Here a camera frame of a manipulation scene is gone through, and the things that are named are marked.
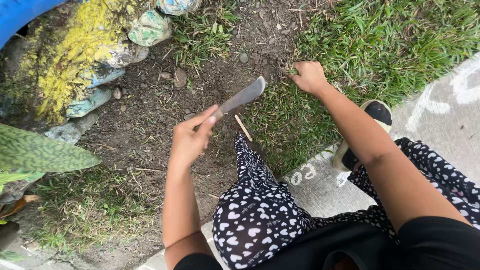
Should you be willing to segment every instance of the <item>soil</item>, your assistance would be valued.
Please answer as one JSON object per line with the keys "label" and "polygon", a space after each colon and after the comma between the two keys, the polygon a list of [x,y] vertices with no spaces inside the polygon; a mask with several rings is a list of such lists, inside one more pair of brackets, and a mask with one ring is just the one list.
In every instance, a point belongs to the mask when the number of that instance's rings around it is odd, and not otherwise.
{"label": "soil", "polygon": [[[94,149],[102,156],[104,165],[117,170],[155,170],[140,171],[136,180],[144,190],[162,195],[172,128],[192,112],[197,114],[213,104],[223,103],[258,76],[269,82],[279,80],[281,67],[295,55],[296,32],[308,24],[306,15],[300,25],[299,12],[289,11],[301,4],[294,0],[263,4],[238,1],[234,13],[242,16],[242,21],[233,30],[229,57],[204,61],[199,73],[186,70],[189,80],[179,80],[190,81],[191,85],[174,87],[172,81],[159,76],[164,71],[182,75],[178,67],[175,70],[171,54],[165,57],[168,40],[151,47],[145,60],[129,65],[125,75],[114,83],[122,90],[122,97],[99,108],[97,124],[77,145]],[[305,9],[315,8],[315,3],[305,4]],[[239,61],[243,52],[249,56],[247,63]],[[202,224],[211,220],[217,198],[237,179],[233,136],[242,130],[233,117],[236,113],[247,112],[237,108],[220,120],[208,149],[192,166]],[[128,243],[113,240],[103,247],[92,247],[83,257],[105,270],[134,269],[161,249],[159,215],[141,238],[130,239]]]}

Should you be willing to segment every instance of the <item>green grass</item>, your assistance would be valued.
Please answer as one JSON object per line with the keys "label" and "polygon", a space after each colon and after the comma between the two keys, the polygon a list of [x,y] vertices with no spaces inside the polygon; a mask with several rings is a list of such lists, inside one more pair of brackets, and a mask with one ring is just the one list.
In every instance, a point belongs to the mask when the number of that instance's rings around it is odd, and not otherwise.
{"label": "green grass", "polygon": [[[319,61],[328,81],[357,104],[374,98],[395,107],[480,49],[478,12],[478,3],[462,0],[341,0],[325,14],[311,13],[309,25],[304,20],[296,58]],[[289,79],[269,86],[248,110],[278,174],[341,139],[319,102]]]}
{"label": "green grass", "polygon": [[41,245],[83,253],[115,237],[140,235],[159,214],[161,201],[142,191],[132,174],[95,167],[53,176],[34,190],[41,197]]}
{"label": "green grass", "polygon": [[232,24],[240,19],[232,14],[235,3],[220,1],[208,6],[195,14],[173,17],[175,30],[168,47],[174,52],[176,65],[201,70],[200,61],[228,56]]}

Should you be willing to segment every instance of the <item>sandal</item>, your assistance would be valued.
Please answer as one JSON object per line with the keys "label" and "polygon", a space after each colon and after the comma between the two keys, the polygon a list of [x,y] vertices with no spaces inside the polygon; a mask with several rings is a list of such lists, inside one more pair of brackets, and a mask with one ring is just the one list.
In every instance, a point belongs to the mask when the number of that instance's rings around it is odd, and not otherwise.
{"label": "sandal", "polygon": [[[390,132],[392,129],[392,111],[385,103],[371,99],[363,103],[360,108],[375,119],[387,133]],[[333,159],[334,169],[338,172],[351,172],[358,161],[347,142],[343,140]]]}

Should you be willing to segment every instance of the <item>wooden stick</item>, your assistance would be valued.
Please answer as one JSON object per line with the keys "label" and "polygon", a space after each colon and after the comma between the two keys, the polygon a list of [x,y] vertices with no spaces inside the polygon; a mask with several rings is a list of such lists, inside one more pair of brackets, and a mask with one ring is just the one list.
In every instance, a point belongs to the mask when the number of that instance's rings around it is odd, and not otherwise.
{"label": "wooden stick", "polygon": [[250,134],[248,133],[247,129],[245,128],[245,126],[243,125],[243,123],[241,122],[240,118],[238,115],[235,114],[235,119],[237,119],[237,122],[239,123],[240,127],[242,128],[243,132],[245,133],[245,135],[247,136],[248,140],[252,141],[252,137],[250,137]]}
{"label": "wooden stick", "polygon": [[162,172],[161,170],[154,170],[154,169],[144,169],[144,168],[135,168],[138,171],[151,171],[151,172]]}

